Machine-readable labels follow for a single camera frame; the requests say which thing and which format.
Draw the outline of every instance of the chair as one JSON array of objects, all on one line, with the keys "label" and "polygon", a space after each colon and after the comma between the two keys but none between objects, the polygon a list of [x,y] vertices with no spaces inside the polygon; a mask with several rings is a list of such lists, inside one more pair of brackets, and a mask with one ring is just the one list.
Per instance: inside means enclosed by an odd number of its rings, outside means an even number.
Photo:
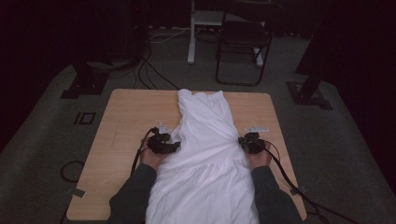
[{"label": "chair", "polygon": [[[222,18],[216,53],[217,82],[230,85],[256,86],[262,81],[273,31],[279,24],[281,13],[282,7],[279,4],[268,1],[237,0],[229,3]],[[235,18],[235,16],[243,20],[230,19],[230,17]],[[222,50],[223,44],[233,48],[248,48],[251,49],[251,53]],[[219,63],[222,52],[252,54],[256,60],[264,48],[266,48],[265,57],[262,62],[261,73],[256,82],[233,82],[219,78]]]}]

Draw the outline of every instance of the wooden table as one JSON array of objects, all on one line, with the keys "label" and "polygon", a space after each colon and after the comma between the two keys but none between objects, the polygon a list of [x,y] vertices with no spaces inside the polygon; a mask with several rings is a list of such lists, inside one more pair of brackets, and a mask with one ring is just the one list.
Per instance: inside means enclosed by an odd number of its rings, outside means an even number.
[{"label": "wooden table", "polygon": [[[224,96],[240,136],[253,126],[269,128],[268,133],[260,133],[261,139],[278,148],[282,166],[298,186],[270,95],[224,92]],[[82,198],[73,196],[67,218],[107,220],[110,215],[108,201],[129,177],[144,134],[158,127],[160,122],[175,129],[180,118],[177,91],[114,90],[78,181],[77,189],[85,191],[85,195]],[[279,186],[290,194],[290,186],[276,164],[272,162],[270,167]],[[302,198],[298,195],[291,198],[302,219],[306,219]]]}]

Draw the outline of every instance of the controller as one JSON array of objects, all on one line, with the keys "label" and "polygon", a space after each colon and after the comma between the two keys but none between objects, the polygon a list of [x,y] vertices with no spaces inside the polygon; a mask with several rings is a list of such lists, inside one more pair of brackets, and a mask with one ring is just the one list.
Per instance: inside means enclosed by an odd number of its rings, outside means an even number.
[{"label": "controller", "polygon": [[148,147],[155,154],[173,153],[180,147],[180,142],[175,142],[174,144],[167,143],[171,137],[169,133],[160,133],[160,130],[156,127],[152,129],[152,132],[154,135],[148,139]]},{"label": "controller", "polygon": [[259,138],[258,133],[247,133],[238,138],[238,143],[247,154],[258,154],[264,150],[265,141]]}]

